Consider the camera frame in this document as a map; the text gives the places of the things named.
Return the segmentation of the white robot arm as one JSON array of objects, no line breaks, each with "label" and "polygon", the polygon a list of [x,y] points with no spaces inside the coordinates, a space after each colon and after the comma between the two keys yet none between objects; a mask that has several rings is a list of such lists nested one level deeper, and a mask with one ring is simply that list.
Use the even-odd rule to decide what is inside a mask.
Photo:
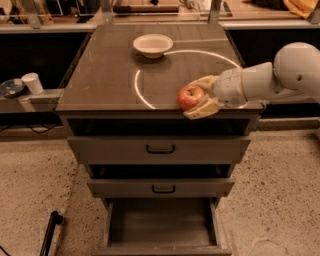
[{"label": "white robot arm", "polygon": [[205,92],[184,116],[194,120],[216,114],[221,108],[243,108],[248,102],[290,102],[313,99],[320,103],[320,51],[307,43],[282,47],[273,62],[225,70],[195,83]]}]

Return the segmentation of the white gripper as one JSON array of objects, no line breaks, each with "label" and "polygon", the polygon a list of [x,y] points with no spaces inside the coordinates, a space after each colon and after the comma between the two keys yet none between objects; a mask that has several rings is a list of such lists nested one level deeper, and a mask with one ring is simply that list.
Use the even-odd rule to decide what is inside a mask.
[{"label": "white gripper", "polygon": [[184,111],[183,115],[190,120],[216,114],[224,105],[242,107],[249,101],[268,100],[279,93],[271,62],[226,70],[218,78],[213,75],[201,77],[192,81],[190,86],[190,95],[216,96],[205,95],[195,107]]}]

